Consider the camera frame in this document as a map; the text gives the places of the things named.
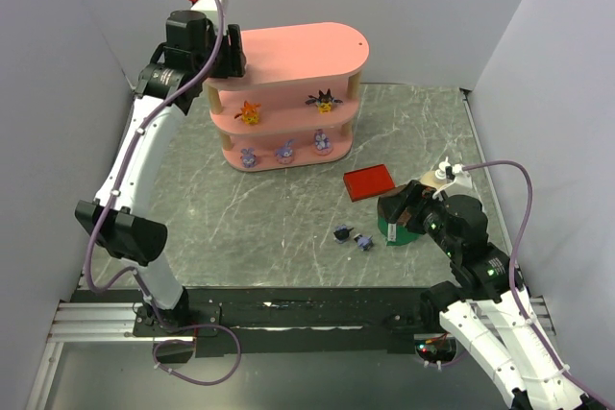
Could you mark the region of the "purple black figure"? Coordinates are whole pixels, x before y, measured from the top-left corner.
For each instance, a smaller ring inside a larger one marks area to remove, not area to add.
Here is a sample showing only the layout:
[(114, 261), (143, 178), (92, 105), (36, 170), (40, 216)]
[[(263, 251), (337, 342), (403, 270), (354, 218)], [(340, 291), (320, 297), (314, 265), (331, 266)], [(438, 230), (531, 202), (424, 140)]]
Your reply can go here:
[(352, 227), (348, 227), (347, 225), (337, 226), (333, 231), (334, 240), (337, 243), (346, 242), (351, 237), (353, 230)]
[(374, 247), (373, 238), (371, 236), (357, 234), (354, 237), (354, 241), (356, 242), (358, 248), (363, 252), (368, 252)]

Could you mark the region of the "small purple bunny figure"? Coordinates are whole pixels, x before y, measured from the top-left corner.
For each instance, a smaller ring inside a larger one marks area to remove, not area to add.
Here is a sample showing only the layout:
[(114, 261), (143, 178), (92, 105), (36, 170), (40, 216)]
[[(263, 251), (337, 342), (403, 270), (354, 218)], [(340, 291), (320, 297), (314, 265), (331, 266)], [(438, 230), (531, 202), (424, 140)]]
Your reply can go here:
[(243, 168), (252, 169), (258, 165), (258, 156), (254, 148), (242, 148), (240, 153), (240, 160)]

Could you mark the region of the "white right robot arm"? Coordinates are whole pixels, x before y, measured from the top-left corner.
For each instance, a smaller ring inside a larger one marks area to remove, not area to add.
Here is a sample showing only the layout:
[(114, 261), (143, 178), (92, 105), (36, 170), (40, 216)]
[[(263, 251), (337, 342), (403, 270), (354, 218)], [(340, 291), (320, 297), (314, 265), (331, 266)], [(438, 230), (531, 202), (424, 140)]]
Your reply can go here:
[(546, 338), (522, 278), (489, 240), (478, 199), (411, 181), (380, 196), (377, 210), (388, 225), (428, 236), (448, 257), (455, 279), (422, 293), (421, 319), (454, 335), (508, 408), (606, 408), (574, 381)]

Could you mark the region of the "orange pikachu figure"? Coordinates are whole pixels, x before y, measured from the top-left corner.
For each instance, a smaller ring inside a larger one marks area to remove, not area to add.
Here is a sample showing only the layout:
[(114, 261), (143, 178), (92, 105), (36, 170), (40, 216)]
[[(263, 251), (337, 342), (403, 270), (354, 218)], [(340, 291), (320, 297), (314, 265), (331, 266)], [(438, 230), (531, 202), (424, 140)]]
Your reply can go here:
[(245, 101), (239, 112), (234, 116), (234, 119), (241, 120), (246, 125), (256, 125), (259, 123), (259, 109), (261, 104), (253, 104)]

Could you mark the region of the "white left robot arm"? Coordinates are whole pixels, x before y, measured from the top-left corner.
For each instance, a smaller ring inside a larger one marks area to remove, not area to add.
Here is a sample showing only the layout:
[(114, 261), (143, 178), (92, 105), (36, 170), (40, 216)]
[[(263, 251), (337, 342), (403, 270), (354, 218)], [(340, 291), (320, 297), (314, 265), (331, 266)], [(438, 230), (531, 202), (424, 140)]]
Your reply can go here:
[(163, 251), (166, 225), (148, 219), (150, 199), (162, 157), (192, 102), (209, 77), (245, 73), (240, 29), (226, 26), (220, 13), (174, 11), (165, 23), (165, 40), (138, 76), (132, 115), (118, 154), (95, 198), (78, 202), (75, 217), (89, 236), (84, 275), (96, 294), (114, 282), (93, 281), (96, 246), (119, 260), (122, 273), (135, 278), (145, 318), (165, 329), (192, 319), (186, 289), (174, 276)]

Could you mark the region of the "black winged pikachu figure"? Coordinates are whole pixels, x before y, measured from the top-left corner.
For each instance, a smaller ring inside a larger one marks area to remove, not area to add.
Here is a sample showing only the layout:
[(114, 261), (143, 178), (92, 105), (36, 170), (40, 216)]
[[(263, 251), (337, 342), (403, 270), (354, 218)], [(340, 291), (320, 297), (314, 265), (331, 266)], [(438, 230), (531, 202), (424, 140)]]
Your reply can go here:
[(319, 113), (328, 113), (334, 107), (343, 104), (343, 101), (332, 95), (332, 91), (328, 88), (325, 92), (318, 91), (317, 95), (309, 95), (305, 100), (307, 106), (315, 106)]

